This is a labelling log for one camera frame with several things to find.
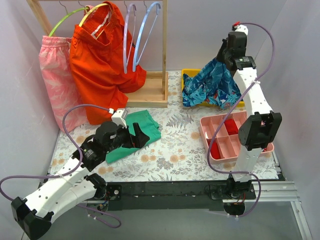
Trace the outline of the pink divided tray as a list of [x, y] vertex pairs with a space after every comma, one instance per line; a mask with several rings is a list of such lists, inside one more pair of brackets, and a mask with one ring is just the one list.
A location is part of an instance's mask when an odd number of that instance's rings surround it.
[[[213, 116], [205, 116], [200, 119], [199, 132], [202, 138], [204, 148], [206, 150], [209, 149], [211, 139], [213, 138], [215, 131], [217, 130], [219, 124], [223, 121], [224, 117], [224, 114], [218, 114]], [[228, 119], [234, 119], [239, 129], [247, 119], [247, 112], [233, 112], [230, 114]], [[214, 142], [216, 142], [218, 145], [221, 158], [213, 159], [210, 155], [211, 164], [216, 165], [220, 163], [234, 162], [237, 160], [241, 149], [241, 143], [239, 141], [238, 134], [228, 135], [225, 124], [223, 124], [221, 129], [218, 131], [214, 139]]]

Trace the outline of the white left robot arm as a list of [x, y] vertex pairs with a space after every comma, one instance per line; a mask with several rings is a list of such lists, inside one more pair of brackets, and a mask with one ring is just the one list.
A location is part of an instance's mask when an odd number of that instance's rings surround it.
[[138, 123], [133, 123], [134, 133], [128, 126], [107, 121], [95, 134], [88, 136], [67, 163], [53, 178], [25, 198], [16, 197], [11, 202], [15, 221], [31, 240], [38, 240], [63, 213], [84, 200], [103, 199], [107, 183], [96, 173], [106, 155], [120, 147], [141, 149], [149, 141]]

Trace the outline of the red rolled cloth rear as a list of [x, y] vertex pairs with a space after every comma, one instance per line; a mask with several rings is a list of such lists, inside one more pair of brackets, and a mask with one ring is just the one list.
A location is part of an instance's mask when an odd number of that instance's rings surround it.
[[227, 119], [224, 122], [226, 131], [228, 133], [228, 135], [237, 135], [239, 133], [239, 129], [236, 125], [236, 122], [233, 118]]

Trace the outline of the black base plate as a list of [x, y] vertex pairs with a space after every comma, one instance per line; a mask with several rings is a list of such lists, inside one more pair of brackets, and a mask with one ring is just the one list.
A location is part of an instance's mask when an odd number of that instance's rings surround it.
[[223, 211], [223, 201], [241, 203], [254, 200], [252, 184], [237, 187], [226, 180], [110, 182], [105, 191], [90, 197], [89, 204], [103, 210], [182, 210]]

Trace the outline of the red rolled cloth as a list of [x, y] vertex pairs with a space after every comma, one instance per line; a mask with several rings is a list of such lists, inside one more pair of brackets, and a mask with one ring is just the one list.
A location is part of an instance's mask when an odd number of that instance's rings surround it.
[[219, 160], [221, 158], [218, 144], [216, 142], [213, 142], [211, 149], [210, 149], [211, 157], [215, 160]]
[[233, 118], [227, 119], [224, 122], [226, 131], [228, 133], [228, 135], [237, 135], [239, 133], [239, 129], [236, 125], [236, 122]]

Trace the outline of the orange shorts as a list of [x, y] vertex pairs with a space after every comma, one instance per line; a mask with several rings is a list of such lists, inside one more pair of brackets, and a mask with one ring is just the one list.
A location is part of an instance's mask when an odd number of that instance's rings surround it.
[[138, 65], [132, 70], [135, 48], [127, 34], [128, 67], [123, 65], [125, 21], [119, 8], [105, 1], [82, 25], [75, 25], [70, 45], [70, 70], [88, 122], [100, 125], [111, 119], [104, 108], [117, 110], [127, 105], [127, 93], [143, 87], [147, 72]]

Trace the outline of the red rolled cloth front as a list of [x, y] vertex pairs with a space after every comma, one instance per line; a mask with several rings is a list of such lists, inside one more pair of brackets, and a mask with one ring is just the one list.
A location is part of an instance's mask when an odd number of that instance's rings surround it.
[[218, 144], [216, 142], [213, 142], [211, 149], [210, 149], [211, 157], [215, 160], [219, 160], [221, 158]]

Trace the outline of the green hanger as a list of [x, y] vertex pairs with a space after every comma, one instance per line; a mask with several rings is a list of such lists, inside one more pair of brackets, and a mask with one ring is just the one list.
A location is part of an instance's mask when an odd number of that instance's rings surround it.
[[79, 12], [82, 12], [82, 13], [87, 13], [88, 11], [90, 10], [90, 7], [89, 6], [85, 6], [85, 7], [82, 7], [82, 8], [78, 8], [74, 11], [71, 11], [69, 12], [67, 15], [65, 15], [54, 27], [53, 29], [50, 31], [50, 33], [47, 35], [48, 37], [52, 37], [56, 30], [58, 29], [58, 27], [66, 20], [68, 19], [70, 16], [76, 14], [76, 13], [79, 13]]

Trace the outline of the pink patterned shorts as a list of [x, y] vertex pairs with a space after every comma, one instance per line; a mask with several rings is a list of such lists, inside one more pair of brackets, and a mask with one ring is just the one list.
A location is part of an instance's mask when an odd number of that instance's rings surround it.
[[81, 105], [70, 69], [69, 37], [43, 36], [38, 55], [39, 66], [57, 125], [64, 131], [63, 117], [71, 108]]

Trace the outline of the wooden clothes rack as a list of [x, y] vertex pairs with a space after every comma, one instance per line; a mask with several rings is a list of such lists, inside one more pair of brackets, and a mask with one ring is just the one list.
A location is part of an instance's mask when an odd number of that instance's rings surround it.
[[[37, 21], [45, 34], [53, 34], [54, 28], [50, 24], [39, 0], [27, 1]], [[168, 2], [163, 0], [162, 9], [162, 70], [148, 71], [144, 86], [136, 92], [128, 93], [127, 107], [129, 108], [167, 108], [168, 107], [168, 72], [167, 63], [167, 20]]]

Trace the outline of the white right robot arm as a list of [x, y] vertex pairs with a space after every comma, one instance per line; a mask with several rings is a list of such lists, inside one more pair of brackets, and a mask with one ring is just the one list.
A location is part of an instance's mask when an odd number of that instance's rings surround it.
[[238, 131], [241, 144], [234, 170], [228, 173], [225, 183], [209, 189], [214, 200], [237, 199], [253, 192], [253, 169], [260, 154], [274, 141], [282, 122], [282, 115], [274, 112], [268, 104], [257, 76], [257, 66], [251, 56], [246, 55], [248, 28], [239, 25], [228, 33], [216, 56], [233, 74], [233, 80], [244, 101], [247, 119]]

